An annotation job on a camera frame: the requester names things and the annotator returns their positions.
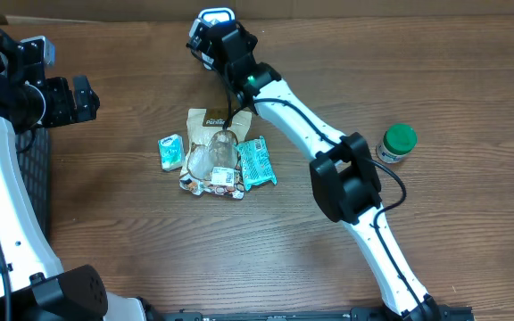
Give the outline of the green lid jar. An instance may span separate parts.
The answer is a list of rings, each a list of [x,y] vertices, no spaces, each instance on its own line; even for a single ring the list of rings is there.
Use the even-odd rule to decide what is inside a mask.
[[[392,125],[376,146],[377,157],[388,164],[406,158],[418,143],[418,135],[413,127],[404,123]]]

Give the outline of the orange packet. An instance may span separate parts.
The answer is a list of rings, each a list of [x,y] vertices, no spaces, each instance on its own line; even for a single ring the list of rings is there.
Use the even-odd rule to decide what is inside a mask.
[[[189,40],[187,42],[187,47],[194,51],[197,51],[202,41],[202,34],[208,29],[209,25],[206,21],[201,20],[199,18],[195,19],[192,27],[188,33]]]

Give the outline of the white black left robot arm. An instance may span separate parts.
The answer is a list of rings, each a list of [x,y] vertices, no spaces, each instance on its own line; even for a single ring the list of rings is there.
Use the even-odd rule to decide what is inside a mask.
[[[0,29],[0,320],[155,320],[140,298],[108,292],[97,271],[65,270],[21,176],[16,137],[95,118],[99,98],[84,76],[47,78],[54,47]]]

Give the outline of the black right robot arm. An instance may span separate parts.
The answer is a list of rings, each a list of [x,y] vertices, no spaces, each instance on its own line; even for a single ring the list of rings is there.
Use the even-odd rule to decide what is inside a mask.
[[[267,120],[303,153],[310,164],[315,202],[352,235],[377,280],[385,320],[439,320],[442,313],[411,271],[386,220],[388,207],[368,143],[358,133],[330,127],[293,93],[270,65],[257,62],[257,38],[223,8],[200,14],[187,48],[217,72],[242,107]]]

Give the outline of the teal snack packet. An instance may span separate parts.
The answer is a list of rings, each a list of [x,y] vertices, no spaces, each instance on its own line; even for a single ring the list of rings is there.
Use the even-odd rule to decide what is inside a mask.
[[[268,182],[274,185],[278,183],[263,136],[237,144],[236,151],[240,156],[242,178],[246,191]]]

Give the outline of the small teal tissue pack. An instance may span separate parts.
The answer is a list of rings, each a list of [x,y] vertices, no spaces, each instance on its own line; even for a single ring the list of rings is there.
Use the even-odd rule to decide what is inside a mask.
[[[172,171],[182,167],[185,160],[183,139],[178,134],[164,137],[158,141],[161,165],[164,171]]]

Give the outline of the brown beige snack pouch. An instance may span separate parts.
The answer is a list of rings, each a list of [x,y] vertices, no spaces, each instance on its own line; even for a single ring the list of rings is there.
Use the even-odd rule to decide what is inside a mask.
[[[252,114],[240,111],[225,127],[225,109],[191,109],[187,114],[189,146],[179,186],[193,195],[205,193],[241,200],[245,186],[236,146],[245,141]]]

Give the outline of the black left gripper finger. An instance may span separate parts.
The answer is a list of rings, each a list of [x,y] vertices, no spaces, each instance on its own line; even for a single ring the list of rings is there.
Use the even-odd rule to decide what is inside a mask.
[[[76,123],[96,119],[100,100],[94,91],[76,91],[74,93],[74,101]]]
[[[73,78],[73,94],[74,95],[91,95],[92,89],[88,78],[84,75],[78,75]]]

